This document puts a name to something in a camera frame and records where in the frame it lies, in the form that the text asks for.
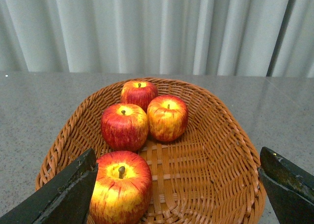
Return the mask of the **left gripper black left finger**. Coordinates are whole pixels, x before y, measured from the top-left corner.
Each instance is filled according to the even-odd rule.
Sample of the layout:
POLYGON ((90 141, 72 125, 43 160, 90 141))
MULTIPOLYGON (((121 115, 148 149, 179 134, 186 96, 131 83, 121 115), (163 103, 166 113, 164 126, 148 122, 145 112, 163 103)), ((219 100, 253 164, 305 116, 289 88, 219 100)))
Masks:
POLYGON ((2 224, 85 224, 98 164, 88 149, 48 183, 4 214, 2 224))

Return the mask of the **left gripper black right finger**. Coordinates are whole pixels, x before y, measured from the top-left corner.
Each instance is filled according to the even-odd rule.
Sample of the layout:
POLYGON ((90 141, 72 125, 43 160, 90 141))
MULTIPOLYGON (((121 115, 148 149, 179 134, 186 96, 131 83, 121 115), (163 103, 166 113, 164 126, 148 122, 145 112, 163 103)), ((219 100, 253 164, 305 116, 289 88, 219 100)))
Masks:
POLYGON ((260 179, 281 224, 314 222, 314 176, 277 152, 262 147, 260 179))

